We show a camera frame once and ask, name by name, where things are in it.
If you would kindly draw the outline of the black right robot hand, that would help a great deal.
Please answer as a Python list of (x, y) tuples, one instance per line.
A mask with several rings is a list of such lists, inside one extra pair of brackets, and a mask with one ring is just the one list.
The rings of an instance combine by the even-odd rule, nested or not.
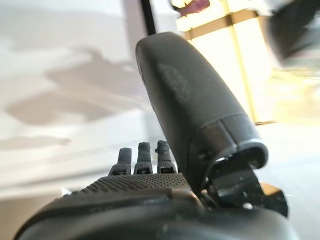
[(171, 32), (141, 39), (139, 73), (165, 140), (121, 148), (109, 174), (57, 198), (17, 240), (297, 240), (284, 193), (260, 183), (269, 158), (209, 62)]

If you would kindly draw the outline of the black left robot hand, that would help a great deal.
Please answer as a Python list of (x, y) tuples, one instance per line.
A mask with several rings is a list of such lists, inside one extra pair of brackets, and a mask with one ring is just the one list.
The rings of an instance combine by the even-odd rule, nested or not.
[(282, 65), (320, 56), (320, 2), (292, 0), (267, 19), (266, 38), (275, 58)]

